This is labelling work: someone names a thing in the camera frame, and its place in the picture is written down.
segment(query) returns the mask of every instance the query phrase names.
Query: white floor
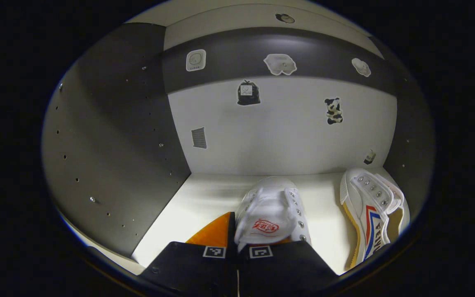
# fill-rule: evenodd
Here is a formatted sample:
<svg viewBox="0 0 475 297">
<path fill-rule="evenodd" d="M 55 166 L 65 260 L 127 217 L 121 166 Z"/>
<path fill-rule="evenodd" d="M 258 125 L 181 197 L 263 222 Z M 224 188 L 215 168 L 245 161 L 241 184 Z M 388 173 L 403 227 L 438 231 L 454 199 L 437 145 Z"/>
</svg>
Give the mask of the white floor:
<svg viewBox="0 0 475 297">
<path fill-rule="evenodd" d="M 370 171 L 395 184 L 382 167 Z M 287 176 L 300 191 L 313 248 L 338 275 L 347 271 L 357 240 L 355 229 L 338 202 L 342 175 Z M 132 258 L 144 267 L 149 266 L 170 241 L 185 242 L 222 214 L 236 211 L 245 193 L 262 178 L 192 174 L 149 228 Z"/>
</svg>

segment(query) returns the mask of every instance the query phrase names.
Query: orange object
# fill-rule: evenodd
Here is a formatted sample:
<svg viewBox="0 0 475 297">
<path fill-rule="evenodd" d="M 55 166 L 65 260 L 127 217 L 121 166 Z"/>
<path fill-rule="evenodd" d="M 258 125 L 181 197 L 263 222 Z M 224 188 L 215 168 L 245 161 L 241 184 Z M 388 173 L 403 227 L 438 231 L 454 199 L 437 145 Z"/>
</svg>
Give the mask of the orange object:
<svg viewBox="0 0 475 297">
<path fill-rule="evenodd" d="M 230 212 L 213 220 L 203 229 L 194 234 L 187 244 L 198 244 L 207 246 L 224 246 L 228 244 L 228 222 L 230 221 Z"/>
</svg>

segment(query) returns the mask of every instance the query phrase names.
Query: cloud sticker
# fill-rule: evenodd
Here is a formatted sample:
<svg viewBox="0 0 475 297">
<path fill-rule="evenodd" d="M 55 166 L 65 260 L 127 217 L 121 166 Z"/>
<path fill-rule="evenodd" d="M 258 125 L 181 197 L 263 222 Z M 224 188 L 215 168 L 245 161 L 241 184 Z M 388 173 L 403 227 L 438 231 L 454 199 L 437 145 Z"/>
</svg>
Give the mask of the cloud sticker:
<svg viewBox="0 0 475 297">
<path fill-rule="evenodd" d="M 291 57 L 283 53 L 271 53 L 263 60 L 270 72 L 274 75 L 285 73 L 291 75 L 296 71 L 296 62 Z"/>
<path fill-rule="evenodd" d="M 371 75 L 371 70 L 366 62 L 360 60 L 359 58 L 354 58 L 351 60 L 351 64 L 355 67 L 358 74 L 368 77 Z"/>
</svg>

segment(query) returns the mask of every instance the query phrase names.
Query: yellow sole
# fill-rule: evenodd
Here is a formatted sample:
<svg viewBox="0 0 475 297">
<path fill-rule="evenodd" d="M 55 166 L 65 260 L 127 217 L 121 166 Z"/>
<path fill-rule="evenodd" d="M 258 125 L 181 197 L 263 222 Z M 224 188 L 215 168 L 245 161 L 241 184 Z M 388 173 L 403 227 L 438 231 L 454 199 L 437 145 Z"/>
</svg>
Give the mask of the yellow sole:
<svg viewBox="0 0 475 297">
<path fill-rule="evenodd" d="M 345 210 L 347 217 L 351 221 L 351 224 L 353 224 L 353 227 L 357 231 L 357 247 L 355 248 L 355 253 L 353 255 L 353 259 L 351 260 L 351 263 L 349 265 L 349 269 L 352 269 L 355 267 L 355 264 L 357 263 L 357 255 L 358 255 L 358 249 L 360 248 L 360 230 L 358 229 L 358 225 L 356 224 L 355 220 L 353 219 L 353 216 L 351 216 L 351 213 L 347 209 L 347 204 L 346 202 L 343 203 L 343 210 Z"/>
</svg>

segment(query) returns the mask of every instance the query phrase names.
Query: garbage bag sticker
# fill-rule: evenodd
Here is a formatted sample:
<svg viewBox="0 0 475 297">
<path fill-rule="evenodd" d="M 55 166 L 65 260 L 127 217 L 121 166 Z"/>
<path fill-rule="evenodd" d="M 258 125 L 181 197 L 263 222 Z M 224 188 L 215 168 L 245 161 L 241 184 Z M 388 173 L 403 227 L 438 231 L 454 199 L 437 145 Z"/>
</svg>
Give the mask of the garbage bag sticker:
<svg viewBox="0 0 475 297">
<path fill-rule="evenodd" d="M 358 74 L 368 77 L 371 75 L 371 70 L 366 62 L 360 60 L 359 58 L 354 58 L 351 60 L 351 64 L 355 67 Z"/>
<path fill-rule="evenodd" d="M 364 164 L 370 165 L 371 163 L 373 163 L 373 160 L 375 160 L 375 156 L 377 156 L 377 154 L 375 154 L 375 152 L 373 152 L 373 150 L 369 150 L 369 153 L 367 154 L 366 158 L 364 159 Z"/>
<path fill-rule="evenodd" d="M 249 80 L 244 80 L 237 88 L 237 103 L 239 105 L 259 104 L 260 90 L 258 86 Z"/>
<path fill-rule="evenodd" d="M 268 54 L 263 61 L 274 75 L 280 75 L 281 73 L 291 75 L 297 69 L 296 62 L 289 55 L 283 53 Z"/>
<path fill-rule="evenodd" d="M 294 23 L 294 19 L 290 15 L 285 13 L 276 13 L 276 19 L 288 24 Z"/>
<path fill-rule="evenodd" d="M 341 123 L 343 121 L 342 111 L 340 109 L 340 98 L 326 99 L 327 105 L 327 123 L 332 125 L 335 123 Z"/>
</svg>

